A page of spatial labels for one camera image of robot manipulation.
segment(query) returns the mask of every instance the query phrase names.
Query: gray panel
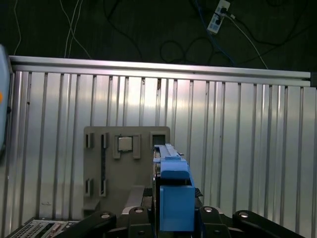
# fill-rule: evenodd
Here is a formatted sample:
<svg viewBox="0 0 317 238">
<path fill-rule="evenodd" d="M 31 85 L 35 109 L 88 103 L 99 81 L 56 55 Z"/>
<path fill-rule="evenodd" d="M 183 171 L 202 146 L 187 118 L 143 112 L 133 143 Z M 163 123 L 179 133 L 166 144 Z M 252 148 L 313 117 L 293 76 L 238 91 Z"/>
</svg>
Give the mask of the gray panel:
<svg viewBox="0 0 317 238">
<path fill-rule="evenodd" d="M 106 126 L 108 111 L 109 76 L 94 78 L 92 125 Z"/>
<path fill-rule="evenodd" d="M 205 187 L 202 187 L 204 195 L 204 205 L 211 204 L 211 172 L 212 172 L 212 152 L 213 152 L 213 117 L 214 117 L 214 87 L 215 83 L 207 84 L 208 89 L 208 121 L 207 121 L 207 135 L 206 135 L 206 163 L 203 164 L 205 170 Z"/>
<path fill-rule="evenodd" d="M 310 84 L 307 81 L 310 73 L 73 59 L 14 57 L 13 60 L 13 69 L 23 72 L 21 80 L 21 73 L 17 73 L 14 79 L 16 87 L 12 115 L 18 117 L 12 116 L 11 122 L 11 141 L 14 143 L 8 146 L 7 197 L 0 195 L 0 202 L 5 202 L 2 212 L 5 211 L 6 215 L 0 217 L 5 218 L 6 234 L 20 222 L 43 211 L 40 198 L 44 195 L 44 178 L 51 179 L 50 190 L 53 188 L 53 195 L 47 194 L 53 198 L 49 213 L 52 210 L 53 216 L 64 219 L 73 215 L 81 217 L 79 208 L 82 201 L 76 200 L 76 194 L 82 194 L 79 191 L 82 181 L 78 182 L 82 173 L 82 150 L 79 149 L 82 148 L 82 141 L 79 141 L 82 140 L 82 128 L 105 123 L 113 126 L 129 123 L 169 126 L 172 144 L 188 153 L 196 185 L 200 186 L 197 184 L 199 181 L 204 184 L 201 189 L 206 205 L 220 205 L 220 195 L 224 193 L 220 189 L 221 172 L 234 171 L 233 182 L 225 181 L 225 184 L 237 183 L 236 191 L 232 188 L 233 199 L 229 198 L 232 199 L 233 209 L 235 206 L 236 209 L 243 209 L 248 205 L 253 211 L 277 223 L 282 218 L 284 224 L 306 236 L 310 231 L 316 231 L 316 224 L 310 225 L 316 222 L 316 212 L 313 212 L 313 218 L 310 215 L 317 203 L 316 188 L 304 182 L 312 176 L 312 145 L 308 142 L 312 143 L 312 120 L 316 120 L 313 110 L 307 109 L 314 107 L 312 100 L 316 92 L 305 87 Z M 56 117 L 56 114 L 53 115 L 46 108 L 50 108 L 53 102 L 49 102 L 50 88 L 46 95 L 45 72 L 62 73 L 61 81 L 54 85 L 61 88 L 59 95 L 56 95 L 59 98 L 58 127 L 52 134 L 46 133 L 51 130 L 46 127 L 46 121 L 51 119 L 56 126 L 56 121 L 49 116 Z M 78 77 L 88 79 L 87 88 L 77 85 Z M 131 90 L 134 88 L 131 87 L 131 82 L 135 81 L 133 77 L 140 81 L 135 85 L 138 100 L 131 95 L 134 94 Z M 195 91 L 197 82 L 207 82 L 207 89 L 202 89 L 201 94 L 199 90 Z M 244 90 L 240 108 L 238 101 L 231 105 L 232 111 L 240 110 L 235 122 L 239 125 L 236 126 L 239 137 L 235 139 L 234 152 L 238 163 L 230 164 L 231 168 L 222 166 L 222 160 L 228 158 L 222 154 L 223 130 L 226 130 L 224 122 L 230 119 L 224 117 L 224 88 L 225 84 L 229 85 L 226 82 L 240 82 L 241 91 Z M 300 87 L 291 87 L 294 85 L 305 87 L 302 94 Z M 205 102 L 203 94 L 208 104 L 197 113 L 198 108 L 203 108 L 197 102 Z M 134 104 L 137 109 L 130 111 Z M 196 132 L 201 132 L 202 127 L 196 121 L 203 121 L 201 138 L 197 137 Z M 225 132 L 227 135 L 237 135 L 229 130 Z M 56 137 L 53 151 L 54 146 L 48 148 L 46 143 L 54 141 Z M 56 163 L 45 157 L 54 153 Z M 250 159 L 252 169 L 248 169 Z M 1 184 L 5 181 L 4 163 L 0 165 Z M 44 174 L 52 164 L 52 170 Z"/>
<path fill-rule="evenodd" d="M 109 83 L 109 114 L 107 115 L 107 125 L 116 126 L 117 103 L 119 99 L 119 78 L 114 76 Z"/>
<path fill-rule="evenodd" d="M 0 182 L 1 182 L 1 194 L 0 194 L 0 202 L 3 203 L 5 200 L 5 183 L 7 182 L 7 202 L 6 206 L 1 206 L 0 211 L 2 214 L 5 214 L 6 217 L 1 216 L 1 224 L 6 226 L 3 227 L 3 232 L 6 235 L 8 235 L 13 229 L 14 226 L 17 224 L 14 224 L 14 200 L 15 200 L 15 176 L 17 175 L 15 173 L 16 167 L 17 167 L 17 156 L 18 156 L 18 143 L 19 143 L 19 130 L 20 130 L 20 124 L 23 123 L 20 118 L 20 107 L 22 107 L 22 91 L 23 91 L 23 73 L 17 72 L 15 75 L 15 86 L 13 91 L 13 97 L 16 99 L 13 104 L 12 108 L 12 129 L 11 129 L 11 138 L 10 138 L 10 144 L 12 144 L 10 150 L 7 150 L 7 153 L 5 157 L 3 157 L 0 160 Z M 11 174 L 8 179 L 6 179 L 6 169 L 9 169 L 8 174 Z"/>
<path fill-rule="evenodd" d="M 160 84 L 158 84 L 159 90 L 159 114 L 158 114 L 158 123 L 157 126 L 166 125 L 166 100 L 167 100 L 167 79 L 162 78 Z"/>
<path fill-rule="evenodd" d="M 266 200 L 266 178 L 268 174 L 268 161 L 267 161 L 267 150 L 268 150 L 268 114 L 269 114 L 269 94 L 270 89 L 268 85 L 263 85 L 262 91 L 262 104 L 261 104 L 261 148 L 260 148 L 260 163 L 257 173 L 259 173 L 259 196 L 258 196 L 258 211 L 257 213 L 261 216 L 267 217 L 265 211 L 265 200 Z"/>
<path fill-rule="evenodd" d="M 25 181 L 22 222 L 29 220 L 37 213 L 39 207 L 38 182 L 41 168 L 40 156 L 42 144 L 42 109 L 45 79 L 44 73 L 32 73 L 32 86 L 30 88 L 30 105 L 26 141 Z"/>
<path fill-rule="evenodd" d="M 220 206 L 220 179 L 222 164 L 222 135 L 224 110 L 224 84 L 217 82 L 214 87 L 213 145 L 211 165 L 211 206 Z"/>
<path fill-rule="evenodd" d="M 158 79 L 146 78 L 144 89 L 144 110 L 141 126 L 154 126 L 157 117 L 156 110 L 159 107 L 159 104 L 157 104 Z"/>
<path fill-rule="evenodd" d="M 263 85 L 256 86 L 256 112 L 255 112 L 255 129 L 254 129 L 254 156 L 253 167 L 251 171 L 251 206 L 252 211 L 259 211 L 259 182 L 260 182 L 260 159 L 261 159 L 261 123 L 262 123 L 262 93 Z"/>
<path fill-rule="evenodd" d="M 61 174 L 64 178 L 64 184 L 62 186 L 62 218 L 68 219 L 72 217 L 71 214 L 71 185 L 72 185 L 72 171 L 74 164 L 74 150 L 75 150 L 75 136 L 76 136 L 76 101 L 79 94 L 79 76 L 73 74 L 70 80 L 69 87 L 69 102 L 68 102 L 68 117 L 67 117 L 67 136 L 65 147 L 65 170 L 64 174 Z"/>
<path fill-rule="evenodd" d="M 64 201 L 64 182 L 66 173 L 66 156 L 67 156 L 67 143 L 68 143 L 68 119 L 70 109 L 70 92 L 71 92 L 71 75 L 65 74 L 61 80 L 60 89 L 60 102 L 59 102 L 59 130 L 58 130 L 58 155 L 57 155 L 57 181 L 56 181 L 56 194 L 55 194 L 55 217 L 57 219 L 67 218 L 63 215 L 63 201 Z"/>
<path fill-rule="evenodd" d="M 192 109 L 192 128 L 190 141 L 191 173 L 195 187 L 204 187 L 202 181 L 203 151 L 204 151 L 204 126 L 205 126 L 205 107 L 206 107 L 206 82 L 196 81 L 193 88 L 193 109 Z"/>
<path fill-rule="evenodd" d="M 72 191 L 71 191 L 71 217 L 72 219 L 82 218 L 83 207 L 83 131 L 90 125 L 91 102 L 93 89 L 93 76 L 81 75 L 78 85 L 78 96 L 75 110 L 75 129 L 73 138 L 73 171 L 72 171 Z"/>
<path fill-rule="evenodd" d="M 170 142 L 175 144 L 177 81 L 167 80 L 166 126 L 170 128 Z"/>
<path fill-rule="evenodd" d="M 255 91 L 252 84 L 241 84 L 239 154 L 237 167 L 236 204 L 234 210 L 249 209 L 253 144 Z"/>
<path fill-rule="evenodd" d="M 300 88 L 288 87 L 282 224 L 295 231 L 299 151 Z"/>
<path fill-rule="evenodd" d="M 188 125 L 191 123 L 189 117 L 189 80 L 177 81 L 177 105 L 176 105 L 176 123 L 175 123 L 175 148 L 184 154 L 187 161 L 187 139 Z"/>
<path fill-rule="evenodd" d="M 300 156 L 298 231 L 304 237 L 312 234 L 313 183 L 314 180 L 314 138 L 316 88 L 304 88 L 302 115 L 302 145 Z"/>
<path fill-rule="evenodd" d="M 57 142 L 57 122 L 59 105 L 60 74 L 49 73 L 45 104 L 43 151 L 40 183 L 40 217 L 53 215 L 53 194 Z"/>
<path fill-rule="evenodd" d="M 129 78 L 124 126 L 138 126 L 140 120 L 141 78 Z"/>
<path fill-rule="evenodd" d="M 270 139 L 269 139 L 269 152 L 268 152 L 268 178 L 267 178 L 267 218 L 273 220 L 274 214 L 274 186 L 275 186 L 275 161 L 276 157 L 276 143 L 277 143 L 277 108 L 278 108 L 278 86 L 272 86 L 271 90 L 271 110 L 270 110 Z"/>
<path fill-rule="evenodd" d="M 222 165 L 220 181 L 220 209 L 225 214 L 233 213 L 233 187 L 235 183 L 235 160 L 238 144 L 240 89 L 237 83 L 226 83 L 224 97 L 224 122 L 222 141 Z"/>
<path fill-rule="evenodd" d="M 126 105 L 127 101 L 126 98 L 128 95 L 128 87 L 129 87 L 129 81 L 128 78 L 120 77 L 118 79 L 118 105 L 117 105 L 117 116 L 116 116 L 116 126 L 125 126 L 125 113 L 126 113 Z"/>
<path fill-rule="evenodd" d="M 285 87 L 279 86 L 277 92 L 277 123 L 276 123 L 276 150 L 275 153 L 275 179 L 274 179 L 274 201 L 273 201 L 273 221 L 281 222 L 281 201 L 282 201 L 282 175 L 283 175 L 283 151 L 284 151 L 284 132 L 286 132 L 286 97 Z"/>
</svg>

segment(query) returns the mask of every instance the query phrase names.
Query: black clamp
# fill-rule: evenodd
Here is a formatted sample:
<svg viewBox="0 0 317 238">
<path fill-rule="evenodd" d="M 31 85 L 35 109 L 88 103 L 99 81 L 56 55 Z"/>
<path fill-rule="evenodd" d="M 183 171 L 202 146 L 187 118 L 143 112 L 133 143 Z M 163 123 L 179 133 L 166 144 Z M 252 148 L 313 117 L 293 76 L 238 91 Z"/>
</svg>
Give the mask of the black clamp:
<svg viewBox="0 0 317 238">
<path fill-rule="evenodd" d="M 311 72 L 311 87 L 317 88 L 317 72 Z"/>
</svg>

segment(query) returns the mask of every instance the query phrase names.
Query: black cable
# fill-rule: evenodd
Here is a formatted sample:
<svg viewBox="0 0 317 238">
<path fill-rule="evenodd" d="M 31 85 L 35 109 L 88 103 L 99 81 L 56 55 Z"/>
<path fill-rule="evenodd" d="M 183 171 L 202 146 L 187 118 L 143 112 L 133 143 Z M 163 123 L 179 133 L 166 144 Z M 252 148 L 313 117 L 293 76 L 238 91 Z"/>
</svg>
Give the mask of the black cable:
<svg viewBox="0 0 317 238">
<path fill-rule="evenodd" d="M 174 60 L 176 60 L 176 61 L 185 61 L 185 51 L 184 51 L 184 49 L 183 49 L 183 47 L 180 45 L 180 43 L 178 43 L 177 41 L 173 41 L 173 40 L 167 40 L 167 41 L 164 41 L 161 45 L 160 45 L 160 47 L 159 47 L 159 56 L 160 56 L 160 58 L 165 62 L 165 63 L 171 63 L 171 61 L 168 61 L 168 60 L 166 60 L 164 57 L 163 57 L 163 48 L 164 48 L 164 46 L 165 45 L 167 45 L 167 44 L 174 44 L 174 45 L 176 45 L 179 49 L 180 49 L 180 51 L 182 52 L 182 57 L 181 58 L 178 58 L 178 59 L 173 59 L 172 61 L 174 61 Z"/>
<path fill-rule="evenodd" d="M 189 45 L 187 46 L 187 48 L 186 48 L 185 50 L 184 50 L 183 47 L 180 45 L 180 43 L 178 43 L 177 41 L 173 41 L 173 40 L 164 41 L 164 42 L 161 44 L 160 48 L 159 48 L 159 55 L 160 55 L 161 59 L 162 59 L 165 63 L 184 63 L 184 64 L 190 63 L 190 64 L 197 64 L 197 63 L 194 62 L 194 61 L 188 60 L 188 59 L 187 59 L 187 54 L 188 54 L 189 50 L 192 48 L 192 46 L 193 46 L 196 42 L 198 42 L 198 41 L 200 41 L 200 40 L 205 40 L 205 41 L 207 41 L 207 42 L 209 43 L 209 45 L 211 46 L 211 53 L 210 53 L 210 56 L 209 56 L 209 58 L 208 58 L 208 60 L 207 60 L 207 64 L 209 64 L 210 61 L 211 61 L 211 59 L 212 59 L 212 57 L 213 57 L 213 51 L 214 51 L 214 49 L 213 49 L 213 44 L 211 43 L 211 41 L 209 40 L 209 38 L 203 37 L 203 36 L 202 36 L 202 37 L 197 37 L 197 38 L 195 38 L 194 40 L 192 40 L 192 41 L 189 43 Z M 179 50 L 181 51 L 182 57 L 177 58 L 177 59 L 172 59 L 172 60 L 166 60 L 166 59 L 163 57 L 163 49 L 164 49 L 164 47 L 165 47 L 167 44 L 174 44 L 174 45 L 176 45 L 176 46 L 179 48 Z"/>
<path fill-rule="evenodd" d="M 286 4 L 288 1 L 287 0 L 280 0 L 280 3 L 276 3 L 276 0 L 266 0 L 267 5 L 271 6 L 271 7 L 280 7 L 283 6 L 284 4 Z"/>
<path fill-rule="evenodd" d="M 273 47 L 272 49 L 270 49 L 270 50 L 268 50 L 268 51 L 265 51 L 265 52 L 262 53 L 260 56 L 262 57 L 262 56 L 264 56 L 264 55 L 266 55 L 266 54 L 268 54 L 268 53 L 270 53 L 270 52 L 272 52 L 272 51 L 274 51 L 274 50 L 276 50 L 276 49 L 278 49 L 278 48 L 284 46 L 286 43 L 288 43 L 288 42 L 292 41 L 293 39 L 295 39 L 296 37 L 300 36 L 301 34 L 303 34 L 304 32 L 306 32 L 308 29 L 310 29 L 311 27 L 313 27 L 314 25 L 315 25 L 315 24 L 311 24 L 311 25 L 305 27 L 304 29 L 300 30 L 300 31 L 297 32 L 295 35 L 293 35 L 291 38 L 289 38 L 283 45 L 275 46 L 275 47 Z M 236 65 L 240 65 L 240 64 L 244 64 L 244 63 L 251 62 L 251 61 L 256 60 L 257 58 L 259 58 L 260 56 L 253 57 L 253 58 L 248 59 L 248 60 L 246 60 L 246 61 L 240 62 L 240 63 L 238 63 L 238 64 L 236 64 Z"/>
<path fill-rule="evenodd" d="M 110 11 L 109 16 L 107 16 L 107 14 L 106 14 L 106 1 L 103 0 L 103 9 L 104 9 L 105 18 L 106 18 L 107 22 L 110 24 L 110 26 L 111 26 L 114 30 L 116 30 L 118 33 L 120 33 L 120 34 L 123 35 L 124 37 L 126 37 L 126 38 L 133 44 L 133 46 L 136 48 L 136 50 L 137 50 L 138 53 L 139 53 L 139 56 L 140 56 L 141 61 L 143 61 L 143 56 L 142 56 L 142 53 L 141 53 L 141 51 L 140 51 L 140 49 L 139 49 L 137 43 L 136 43 L 130 36 L 128 36 L 127 34 L 125 34 L 125 33 L 122 32 L 122 31 L 120 31 L 120 30 L 110 21 L 110 17 L 113 15 L 114 10 L 115 10 L 115 9 L 117 8 L 117 6 L 118 6 L 118 3 L 119 3 L 119 0 L 116 1 L 116 3 L 113 5 L 113 7 L 112 7 L 112 9 L 111 9 L 111 11 Z"/>
<path fill-rule="evenodd" d="M 237 22 L 239 22 L 241 25 L 244 26 L 244 28 L 249 32 L 250 36 L 254 39 L 255 42 L 260 43 L 260 44 L 270 45 L 270 46 L 282 46 L 282 45 L 284 45 L 284 44 L 291 38 L 291 36 L 293 35 L 294 31 L 295 31 L 296 28 L 297 28 L 297 25 L 298 25 L 298 23 L 299 23 L 299 20 L 302 18 L 303 14 L 304 14 L 304 12 L 305 12 L 305 10 L 306 10 L 306 8 L 307 8 L 307 6 L 308 6 L 308 0 L 306 0 L 305 5 L 304 5 L 304 8 L 303 8 L 303 10 L 301 11 L 301 14 L 300 14 L 300 15 L 298 16 L 298 18 L 296 19 L 296 21 L 295 21 L 295 23 L 294 23 L 292 29 L 291 29 L 290 32 L 288 33 L 287 37 L 286 37 L 285 40 L 283 40 L 281 43 L 273 43 L 273 42 L 268 42 L 268 41 L 261 41 L 261 40 L 257 39 L 257 38 L 252 34 L 251 30 L 248 28 L 248 26 L 247 26 L 243 21 L 241 21 L 241 20 L 240 20 L 239 18 L 237 18 L 237 17 L 235 18 L 235 20 L 236 20 Z"/>
</svg>

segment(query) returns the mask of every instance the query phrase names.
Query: dark background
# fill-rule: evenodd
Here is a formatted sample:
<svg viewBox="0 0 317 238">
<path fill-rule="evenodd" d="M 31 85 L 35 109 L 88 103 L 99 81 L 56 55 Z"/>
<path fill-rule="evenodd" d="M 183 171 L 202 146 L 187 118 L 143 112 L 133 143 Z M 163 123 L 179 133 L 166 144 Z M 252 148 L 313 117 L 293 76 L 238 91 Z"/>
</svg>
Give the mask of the dark background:
<svg viewBox="0 0 317 238">
<path fill-rule="evenodd" d="M 235 64 L 231 64 L 224 54 L 218 52 L 208 39 L 195 0 L 116 2 L 83 0 L 75 36 L 94 60 L 264 68 L 259 58 L 245 62 L 257 54 L 228 19 L 224 20 L 214 38 L 234 59 Z M 198 2 L 208 24 L 218 0 Z M 77 0 L 62 0 L 62 3 L 71 20 Z M 108 19 L 105 18 L 103 3 L 107 16 L 112 12 Z M 6 47 L 10 55 L 14 53 L 19 41 L 14 5 L 15 0 L 0 0 L 0 44 Z M 231 1 L 229 11 L 242 20 L 258 40 L 279 44 L 274 48 L 276 46 L 254 42 L 261 54 L 274 48 L 263 56 L 268 68 L 317 71 L 316 9 L 316 0 L 234 0 Z M 16 55 L 64 57 L 69 23 L 59 0 L 18 0 L 16 13 L 22 36 Z M 239 26 L 250 35 L 241 24 Z M 190 44 L 184 57 L 183 53 Z M 70 58 L 88 59 L 75 41 L 72 42 Z"/>
</svg>

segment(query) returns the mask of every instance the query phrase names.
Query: screw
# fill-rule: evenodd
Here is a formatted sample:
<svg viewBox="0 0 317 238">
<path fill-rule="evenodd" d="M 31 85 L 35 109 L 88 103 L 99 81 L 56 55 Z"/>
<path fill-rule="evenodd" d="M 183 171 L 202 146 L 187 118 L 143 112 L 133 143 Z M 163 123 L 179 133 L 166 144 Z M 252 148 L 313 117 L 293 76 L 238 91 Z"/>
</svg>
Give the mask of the screw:
<svg viewBox="0 0 317 238">
<path fill-rule="evenodd" d="M 205 210 L 206 212 L 211 212 L 211 211 L 212 211 L 212 208 L 211 208 L 211 207 L 205 207 L 204 210 Z"/>
<path fill-rule="evenodd" d="M 137 209 L 135 209 L 135 212 L 136 212 L 136 213 L 141 213 L 141 212 L 143 212 L 143 208 L 141 208 L 141 207 L 140 207 L 140 208 L 137 208 Z"/>
<path fill-rule="evenodd" d="M 246 212 L 240 212 L 240 213 L 239 213 L 239 216 L 240 216 L 240 217 L 243 217 L 243 218 L 248 218 L 248 217 L 249 217 L 249 214 L 246 213 Z"/>
<path fill-rule="evenodd" d="M 108 213 L 104 213 L 102 216 L 101 216 L 101 218 L 103 218 L 103 219 L 107 219 L 107 218 L 109 218 L 110 217 L 110 215 L 108 214 Z"/>
</svg>

